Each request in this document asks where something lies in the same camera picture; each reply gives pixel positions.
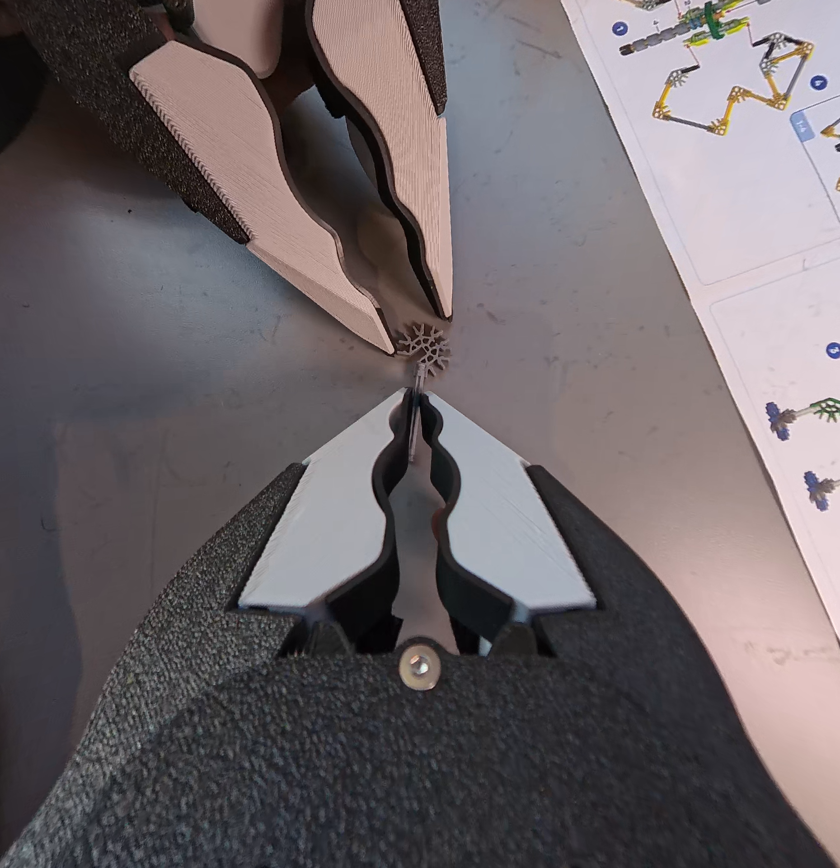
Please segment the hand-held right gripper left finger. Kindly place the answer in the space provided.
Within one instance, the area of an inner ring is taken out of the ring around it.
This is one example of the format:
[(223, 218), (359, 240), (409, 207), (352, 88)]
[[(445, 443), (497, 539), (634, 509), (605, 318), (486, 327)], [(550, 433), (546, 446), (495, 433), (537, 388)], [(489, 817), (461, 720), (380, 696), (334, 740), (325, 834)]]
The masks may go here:
[(241, 609), (338, 623), (355, 642), (399, 590), (390, 494), (408, 467), (412, 391), (401, 389), (304, 461), (239, 596)]

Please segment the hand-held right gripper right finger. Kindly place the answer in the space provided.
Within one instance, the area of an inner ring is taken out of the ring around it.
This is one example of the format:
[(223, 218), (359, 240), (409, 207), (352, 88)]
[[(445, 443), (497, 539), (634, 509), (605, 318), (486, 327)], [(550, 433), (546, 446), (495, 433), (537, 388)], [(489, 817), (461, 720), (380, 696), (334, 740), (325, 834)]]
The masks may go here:
[(436, 582), (450, 617), (492, 642), (509, 623), (595, 609), (529, 464), (431, 392), (421, 419), (444, 501)]

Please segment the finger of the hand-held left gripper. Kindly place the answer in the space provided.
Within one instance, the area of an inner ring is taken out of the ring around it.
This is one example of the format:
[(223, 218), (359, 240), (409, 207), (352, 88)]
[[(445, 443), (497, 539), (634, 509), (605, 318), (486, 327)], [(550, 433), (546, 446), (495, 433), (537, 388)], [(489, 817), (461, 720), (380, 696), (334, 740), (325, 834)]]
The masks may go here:
[(447, 82), (437, 2), (311, 1), (306, 30), (324, 99), (371, 153), (375, 184), (401, 223), (414, 274), (453, 316)]
[(175, 38), (135, 62), (130, 79), (248, 235), (248, 250), (393, 355), (381, 307), (350, 279), (338, 235), (306, 209), (289, 176), (278, 119), (253, 71)]

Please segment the grey desk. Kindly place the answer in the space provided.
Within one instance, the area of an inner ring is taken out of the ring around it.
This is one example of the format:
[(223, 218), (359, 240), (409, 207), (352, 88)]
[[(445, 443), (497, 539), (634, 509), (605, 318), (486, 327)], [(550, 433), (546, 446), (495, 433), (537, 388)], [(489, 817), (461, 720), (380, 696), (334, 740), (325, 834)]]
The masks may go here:
[[(840, 648), (557, 2), (441, 2), (448, 403), (695, 623), (840, 865)], [(284, 467), (407, 379), (50, 84), (0, 155), (0, 858), (134, 629)]]

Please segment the grey toy connector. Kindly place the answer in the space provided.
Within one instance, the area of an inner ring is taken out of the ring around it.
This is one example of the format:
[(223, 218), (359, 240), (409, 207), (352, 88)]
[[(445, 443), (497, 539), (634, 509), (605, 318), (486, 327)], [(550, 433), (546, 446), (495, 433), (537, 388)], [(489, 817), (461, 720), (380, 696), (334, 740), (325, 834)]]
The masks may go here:
[(451, 346), (437, 326), (414, 324), (397, 342), (396, 355), (412, 360), (416, 374), (435, 376), (447, 369)]

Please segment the white instruction sheet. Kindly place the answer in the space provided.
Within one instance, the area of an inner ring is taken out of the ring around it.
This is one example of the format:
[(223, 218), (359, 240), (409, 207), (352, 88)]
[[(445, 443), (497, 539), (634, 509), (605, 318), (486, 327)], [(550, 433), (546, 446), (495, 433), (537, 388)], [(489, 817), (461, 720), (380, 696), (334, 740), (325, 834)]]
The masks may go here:
[(840, 1), (562, 6), (840, 643)]

